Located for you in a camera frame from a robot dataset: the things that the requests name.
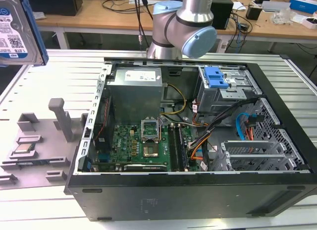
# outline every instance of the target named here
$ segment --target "aluminum work table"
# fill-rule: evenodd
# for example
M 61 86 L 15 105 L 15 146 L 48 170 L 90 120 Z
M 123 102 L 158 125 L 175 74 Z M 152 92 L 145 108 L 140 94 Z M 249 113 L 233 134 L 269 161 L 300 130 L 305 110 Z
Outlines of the aluminum work table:
M 86 113 L 93 99 L 104 57 L 143 58 L 144 52 L 49 50 L 47 66 L 24 65 L 0 96 L 3 160 L 18 131 L 21 113 L 54 118 L 50 98 L 64 98 L 72 118 Z M 207 54 L 215 62 L 254 62 L 263 70 L 306 134 L 317 146 L 317 88 L 290 60 L 278 55 Z M 308 197 L 272 218 L 234 218 L 169 221 L 90 222 L 64 186 L 0 191 L 0 229 L 94 230 L 161 229 L 317 229 L 317 196 Z

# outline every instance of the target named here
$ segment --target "black box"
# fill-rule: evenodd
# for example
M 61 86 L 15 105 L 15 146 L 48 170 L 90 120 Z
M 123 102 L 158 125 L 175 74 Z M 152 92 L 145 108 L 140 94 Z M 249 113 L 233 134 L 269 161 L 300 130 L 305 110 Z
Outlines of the black box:
M 212 26 L 215 29 L 226 29 L 233 8 L 231 0 L 212 0 L 211 11 L 213 13 Z
M 261 11 L 262 11 L 262 8 L 250 6 L 246 13 L 246 18 L 250 20 L 257 20 L 259 18 Z
M 83 0 L 29 0 L 33 12 L 75 16 Z

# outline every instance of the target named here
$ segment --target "workbench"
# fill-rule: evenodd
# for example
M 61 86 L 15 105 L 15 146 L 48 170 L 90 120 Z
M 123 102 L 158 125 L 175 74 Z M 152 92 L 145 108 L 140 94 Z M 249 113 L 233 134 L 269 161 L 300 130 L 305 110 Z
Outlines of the workbench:
M 116 0 L 121 4 L 128 0 Z M 248 5 L 251 0 L 237 0 Z M 133 8 L 133 4 L 125 3 L 120 6 L 114 6 L 115 9 Z M 309 16 L 306 13 L 297 11 L 302 15 Z M 245 17 L 246 10 L 238 11 L 238 14 Z M 61 49 L 69 49 L 67 32 L 73 33 L 97 33 L 97 34 L 127 34 L 138 35 L 139 24 L 137 16 L 133 14 L 121 14 L 102 7 L 100 0 L 83 0 L 83 5 L 76 16 L 46 15 L 47 19 L 38 20 L 37 24 L 41 31 L 55 32 Z M 281 43 L 309 43 L 317 44 L 317 33 L 303 26 L 302 24 L 293 22 L 292 25 L 281 24 L 274 25 L 270 17 L 272 13 L 261 12 L 257 21 L 250 20 L 253 25 L 252 32 L 246 37 L 247 41 L 264 41 L 264 42 L 281 42 Z M 142 26 L 145 34 L 151 36 L 153 23 L 150 16 L 143 12 L 141 14 Z M 228 41 L 230 41 L 235 33 L 236 27 L 232 19 L 229 20 L 226 30 L 217 30 L 217 38 L 220 39 L 217 52 L 224 53 Z
M 6 156 L 18 130 L 21 113 L 54 118 L 48 109 L 53 97 L 64 98 L 71 118 L 86 113 L 94 98 L 104 57 L 145 58 L 144 52 L 102 50 L 48 50 L 47 66 L 22 66 L 0 96 L 0 160 Z M 207 54 L 215 62 L 257 63 L 317 146 L 317 88 L 287 57 L 278 55 Z M 317 196 L 308 197 L 273 218 L 199 219 L 175 221 L 90 222 L 64 186 L 0 191 L 0 229 L 268 229 L 297 225 L 317 229 Z

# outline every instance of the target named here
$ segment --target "yellow wire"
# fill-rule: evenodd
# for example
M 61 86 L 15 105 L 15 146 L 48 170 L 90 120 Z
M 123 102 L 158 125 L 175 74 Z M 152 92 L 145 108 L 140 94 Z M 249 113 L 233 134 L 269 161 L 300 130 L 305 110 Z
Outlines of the yellow wire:
M 175 115 L 175 114 L 178 114 L 180 112 L 182 112 L 185 108 L 186 108 L 186 100 L 185 100 L 185 96 L 183 95 L 183 93 L 177 89 L 174 85 L 172 84 L 167 84 L 168 86 L 171 86 L 173 87 L 175 90 L 177 90 L 178 93 L 180 93 L 180 95 L 183 97 L 183 100 L 184 100 L 184 104 L 183 104 L 183 107 L 178 110 L 178 111 L 174 111 L 174 112 L 167 112 L 167 113 L 160 113 L 161 115 Z

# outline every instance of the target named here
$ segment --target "motherboard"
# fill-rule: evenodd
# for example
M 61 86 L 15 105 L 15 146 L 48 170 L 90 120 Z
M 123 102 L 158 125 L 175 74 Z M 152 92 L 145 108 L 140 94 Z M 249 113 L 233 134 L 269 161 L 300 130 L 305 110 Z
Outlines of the motherboard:
M 158 140 L 145 141 L 142 133 L 158 134 Z M 111 151 L 98 150 L 94 167 L 102 172 L 184 171 L 189 167 L 186 147 L 192 140 L 189 126 L 116 125 Z

